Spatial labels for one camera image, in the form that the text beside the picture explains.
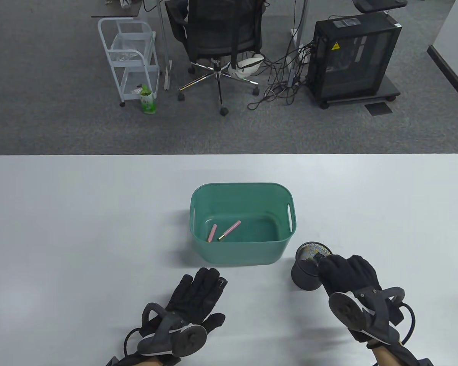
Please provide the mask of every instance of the white metal cart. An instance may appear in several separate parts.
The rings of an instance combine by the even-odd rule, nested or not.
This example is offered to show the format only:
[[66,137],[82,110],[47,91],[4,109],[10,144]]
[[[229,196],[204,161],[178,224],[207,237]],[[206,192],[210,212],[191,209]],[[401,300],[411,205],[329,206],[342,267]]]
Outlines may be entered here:
[[[118,33],[107,47],[105,36],[102,32],[102,24],[106,21],[114,21]],[[123,32],[122,27],[130,24],[129,32]],[[139,24],[142,28],[139,32],[133,32],[133,24]],[[98,21],[98,33],[102,39],[103,48],[107,55],[112,76],[114,77],[121,107],[126,105],[126,100],[140,99],[136,89],[139,85],[145,84],[156,98],[158,94],[158,82],[160,78],[160,67],[156,56],[154,41],[156,32],[145,21],[138,21],[134,18],[102,18]],[[117,78],[115,68],[124,68],[121,82]]]

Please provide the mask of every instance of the hand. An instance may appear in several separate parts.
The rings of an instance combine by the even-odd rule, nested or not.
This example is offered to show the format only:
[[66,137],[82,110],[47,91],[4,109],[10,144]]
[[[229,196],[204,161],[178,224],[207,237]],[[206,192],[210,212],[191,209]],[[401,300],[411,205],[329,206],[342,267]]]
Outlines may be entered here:
[[[319,279],[330,296],[335,292],[357,291],[372,286],[381,291],[377,272],[365,259],[353,255],[347,260],[340,255],[330,255],[319,261]],[[402,312],[386,299],[390,321],[397,325],[404,317]],[[368,335],[350,330],[353,337],[360,343],[368,342]]]
[[[219,271],[215,268],[209,270],[200,268],[195,278],[187,274],[183,276],[165,309],[177,313],[188,323],[203,326],[209,334],[215,328],[222,326],[226,319],[226,316],[221,313],[208,316],[222,295],[226,284],[227,280],[220,277]],[[145,309],[141,323],[139,333],[145,337],[156,332],[161,324],[161,318],[156,316],[149,320],[149,312]],[[118,363],[114,362],[108,366],[133,366],[152,359],[152,356],[143,356],[135,352],[126,355]],[[174,366],[181,361],[180,358],[173,355],[161,355],[157,356],[157,359],[165,366]]]

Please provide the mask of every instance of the chair armrest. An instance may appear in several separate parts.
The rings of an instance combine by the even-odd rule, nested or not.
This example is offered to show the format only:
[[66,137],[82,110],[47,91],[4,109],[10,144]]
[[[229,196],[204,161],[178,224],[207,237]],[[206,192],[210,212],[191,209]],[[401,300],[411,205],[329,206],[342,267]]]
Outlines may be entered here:
[[166,1],[164,2],[166,5],[166,11],[168,11],[169,15],[173,18],[173,20],[177,23],[180,24],[181,26],[187,26],[188,23],[183,19],[182,14],[180,13],[180,10],[178,10],[178,7],[175,5],[175,1]]

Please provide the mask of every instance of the computer tower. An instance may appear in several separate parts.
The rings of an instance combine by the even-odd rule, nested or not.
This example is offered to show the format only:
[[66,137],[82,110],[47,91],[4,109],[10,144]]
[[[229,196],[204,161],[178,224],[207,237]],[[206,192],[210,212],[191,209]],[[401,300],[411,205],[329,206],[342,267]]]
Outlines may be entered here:
[[401,29],[383,12],[318,21],[306,78],[318,104],[375,95]]

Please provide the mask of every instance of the chair base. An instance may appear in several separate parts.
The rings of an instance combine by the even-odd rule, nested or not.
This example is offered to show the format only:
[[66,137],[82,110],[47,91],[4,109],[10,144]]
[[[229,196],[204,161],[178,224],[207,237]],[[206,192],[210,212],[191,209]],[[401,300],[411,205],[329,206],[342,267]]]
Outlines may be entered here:
[[228,72],[224,71],[227,68],[229,68],[229,65],[231,63],[227,63],[225,66],[221,67],[221,61],[219,59],[212,59],[211,61],[212,61],[212,66],[213,67],[200,65],[199,63],[191,63],[192,66],[191,66],[191,68],[189,68],[189,73],[190,74],[193,74],[195,72],[194,66],[197,66],[199,68],[208,70],[209,73],[207,73],[207,74],[195,79],[192,82],[189,82],[187,85],[184,85],[183,87],[178,89],[178,100],[179,101],[184,101],[185,100],[185,95],[183,94],[184,90],[186,90],[186,89],[194,86],[195,84],[198,84],[199,82],[202,82],[203,80],[208,79],[208,78],[210,78],[212,76],[215,76],[215,79],[217,80],[217,86],[219,87],[219,102],[220,102],[220,105],[221,105],[220,114],[222,116],[227,115],[227,113],[229,113],[229,110],[224,107],[224,102],[222,100],[221,76],[223,76],[225,78],[229,78],[231,80],[237,80],[239,82],[245,82],[245,83],[254,85],[255,88],[253,89],[253,95],[259,95],[259,87],[258,87],[258,83],[257,82],[254,82],[252,80],[248,80],[248,79],[245,79],[245,78],[236,79],[236,78],[231,77],[231,75],[229,75]]

